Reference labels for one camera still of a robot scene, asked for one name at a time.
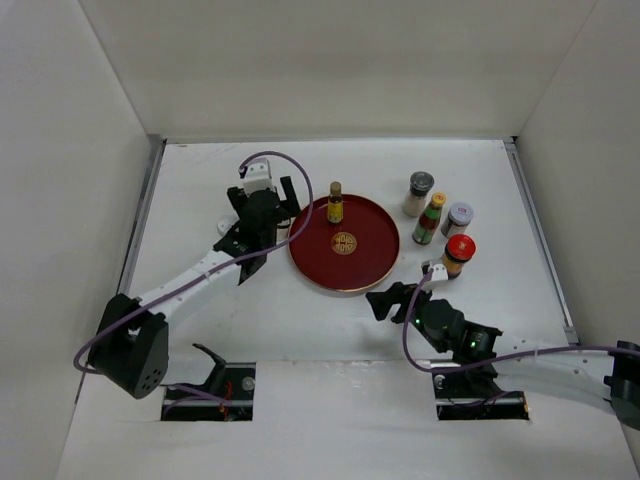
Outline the small yellow label bottle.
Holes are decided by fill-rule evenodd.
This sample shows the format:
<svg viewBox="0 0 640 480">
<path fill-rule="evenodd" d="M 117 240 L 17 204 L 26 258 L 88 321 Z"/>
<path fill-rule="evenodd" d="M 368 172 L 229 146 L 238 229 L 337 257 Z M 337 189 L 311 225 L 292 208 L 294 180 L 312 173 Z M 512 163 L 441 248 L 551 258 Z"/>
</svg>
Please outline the small yellow label bottle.
<svg viewBox="0 0 640 480">
<path fill-rule="evenodd" d="M 338 181 L 330 184 L 328 202 L 327 202 L 327 219 L 331 224 L 340 224 L 344 218 L 344 206 L 342 185 Z"/>
</svg>

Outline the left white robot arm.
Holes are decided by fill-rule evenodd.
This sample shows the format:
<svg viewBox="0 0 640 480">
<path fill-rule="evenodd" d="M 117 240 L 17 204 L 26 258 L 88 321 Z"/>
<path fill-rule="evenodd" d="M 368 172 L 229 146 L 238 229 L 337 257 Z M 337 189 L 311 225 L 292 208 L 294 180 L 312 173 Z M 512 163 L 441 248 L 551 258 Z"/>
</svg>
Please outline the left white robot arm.
<svg viewBox="0 0 640 480">
<path fill-rule="evenodd" d="M 291 178 L 280 184 L 283 197 L 274 187 L 229 188 L 238 220 L 204 258 L 144 295 L 109 300 L 88 346 L 92 370 L 135 399 L 155 390 L 169 369 L 170 328 L 259 271 L 277 247 L 279 225 L 301 213 Z"/>
</svg>

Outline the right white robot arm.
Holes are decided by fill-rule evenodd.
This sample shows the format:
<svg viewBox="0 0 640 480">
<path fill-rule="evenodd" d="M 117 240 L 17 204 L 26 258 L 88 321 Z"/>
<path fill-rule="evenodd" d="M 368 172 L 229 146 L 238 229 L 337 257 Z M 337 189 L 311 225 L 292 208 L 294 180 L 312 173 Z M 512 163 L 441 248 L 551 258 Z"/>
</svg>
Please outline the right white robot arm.
<svg viewBox="0 0 640 480">
<path fill-rule="evenodd" d="M 539 393 L 592 406 L 624 426 L 639 427 L 639 346 L 550 346 L 469 321 L 416 284 L 394 283 L 365 296 L 374 317 L 416 332 L 450 365 L 422 367 L 442 398 L 471 398 L 471 407 L 514 394 Z"/>
</svg>

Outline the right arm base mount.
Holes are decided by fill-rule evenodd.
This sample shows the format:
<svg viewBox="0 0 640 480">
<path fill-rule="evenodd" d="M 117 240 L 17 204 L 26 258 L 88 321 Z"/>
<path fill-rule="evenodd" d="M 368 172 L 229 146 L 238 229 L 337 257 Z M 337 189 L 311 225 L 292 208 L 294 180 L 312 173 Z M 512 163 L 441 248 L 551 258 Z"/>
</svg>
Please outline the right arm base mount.
<svg viewBox="0 0 640 480">
<path fill-rule="evenodd" d="M 479 371 L 438 373 L 432 376 L 436 415 L 440 421 L 497 421 L 529 419 L 525 395 L 503 390 L 489 367 Z"/>
</svg>

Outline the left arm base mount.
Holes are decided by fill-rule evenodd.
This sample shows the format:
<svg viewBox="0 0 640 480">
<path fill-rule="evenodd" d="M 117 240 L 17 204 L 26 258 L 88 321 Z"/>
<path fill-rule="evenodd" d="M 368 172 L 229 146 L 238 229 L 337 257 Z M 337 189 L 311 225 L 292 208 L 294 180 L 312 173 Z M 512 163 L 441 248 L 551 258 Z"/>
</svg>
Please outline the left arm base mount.
<svg viewBox="0 0 640 480">
<path fill-rule="evenodd" d="M 213 361 L 201 384 L 182 382 L 168 387 L 162 421 L 251 421 L 256 384 L 255 363 L 227 363 L 202 344 L 193 346 Z"/>
</svg>

